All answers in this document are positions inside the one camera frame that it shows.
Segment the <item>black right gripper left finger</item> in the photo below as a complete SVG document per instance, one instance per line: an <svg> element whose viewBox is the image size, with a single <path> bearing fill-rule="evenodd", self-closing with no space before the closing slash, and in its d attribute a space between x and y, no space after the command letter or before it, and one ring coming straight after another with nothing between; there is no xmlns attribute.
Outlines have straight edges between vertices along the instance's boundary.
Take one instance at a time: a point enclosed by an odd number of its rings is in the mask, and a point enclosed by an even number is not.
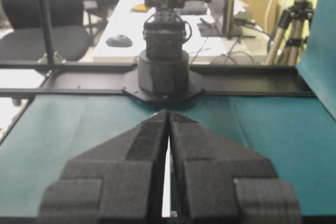
<svg viewBox="0 0 336 224"><path fill-rule="evenodd" d="M157 223L168 112L69 160L39 206L39 223Z"/></svg>

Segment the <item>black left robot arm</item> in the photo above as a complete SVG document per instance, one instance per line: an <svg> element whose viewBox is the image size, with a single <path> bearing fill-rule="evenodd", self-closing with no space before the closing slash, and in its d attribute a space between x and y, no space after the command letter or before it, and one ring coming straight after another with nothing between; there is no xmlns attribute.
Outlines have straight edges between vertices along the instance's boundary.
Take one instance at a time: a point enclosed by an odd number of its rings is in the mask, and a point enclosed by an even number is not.
<svg viewBox="0 0 336 224"><path fill-rule="evenodd" d="M185 0L144 0L155 9L145 21L143 37L145 49L139 55L138 85L147 95L182 101L190 94L186 22L175 12L184 7Z"/></svg>

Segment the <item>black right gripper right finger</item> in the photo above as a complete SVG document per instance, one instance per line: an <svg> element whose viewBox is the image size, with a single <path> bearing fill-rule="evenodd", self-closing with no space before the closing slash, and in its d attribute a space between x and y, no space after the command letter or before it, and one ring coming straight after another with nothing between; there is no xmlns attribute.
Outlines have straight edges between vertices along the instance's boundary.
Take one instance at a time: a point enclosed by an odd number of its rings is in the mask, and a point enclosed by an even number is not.
<svg viewBox="0 0 336 224"><path fill-rule="evenodd" d="M169 114L181 213L192 223L301 223L271 160L182 114Z"/></svg>

